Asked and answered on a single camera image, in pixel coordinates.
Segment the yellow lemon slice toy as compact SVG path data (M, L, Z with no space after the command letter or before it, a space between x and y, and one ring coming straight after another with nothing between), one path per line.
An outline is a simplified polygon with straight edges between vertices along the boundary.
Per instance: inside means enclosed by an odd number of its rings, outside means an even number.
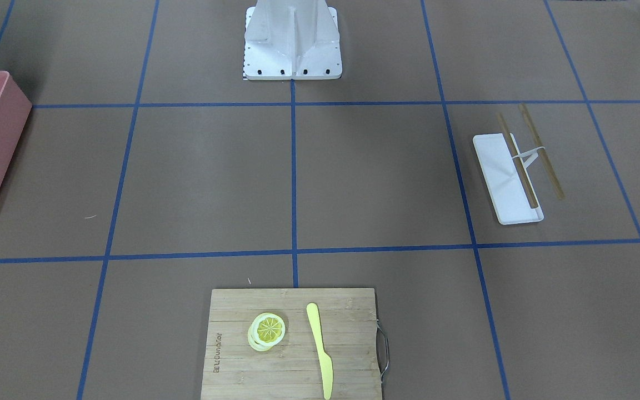
M257 352L266 352L279 344L286 333L286 324L282 317L272 312L263 312L249 325L247 342Z

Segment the bamboo cutting board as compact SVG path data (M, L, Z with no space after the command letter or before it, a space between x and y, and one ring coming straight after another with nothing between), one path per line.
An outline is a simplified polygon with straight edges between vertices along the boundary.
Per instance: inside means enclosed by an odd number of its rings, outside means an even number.
M373 288L214 289L201 398L323 399L317 350L306 314L315 302L334 370L332 399L381 399L378 318ZM286 333L266 352L247 342L263 312L282 317Z

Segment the white towel rack tray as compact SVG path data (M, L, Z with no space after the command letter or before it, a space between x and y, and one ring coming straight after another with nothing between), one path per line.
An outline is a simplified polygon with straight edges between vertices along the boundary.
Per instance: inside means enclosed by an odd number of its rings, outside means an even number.
M558 200L566 199L526 103L521 102L518 108L532 135L535 144L532 149L519 149L516 138L500 112L496 114L500 132L478 134L472 138L494 213L498 223L503 226L537 223L544 219L541 203L528 174L528 168L537 159L541 160Z

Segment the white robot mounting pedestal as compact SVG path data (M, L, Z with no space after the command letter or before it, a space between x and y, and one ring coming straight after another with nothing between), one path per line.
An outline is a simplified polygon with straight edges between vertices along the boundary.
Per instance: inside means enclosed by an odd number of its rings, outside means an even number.
M339 79L343 74L338 12L325 1L258 1L246 9L244 27L244 79Z

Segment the yellow plastic knife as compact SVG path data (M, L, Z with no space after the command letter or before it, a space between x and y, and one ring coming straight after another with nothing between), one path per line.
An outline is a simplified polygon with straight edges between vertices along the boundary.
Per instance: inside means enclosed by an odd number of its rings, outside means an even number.
M331 399L334 385L333 362L323 344L322 321L315 302L307 304L306 314L317 350L318 364L322 375L323 399Z

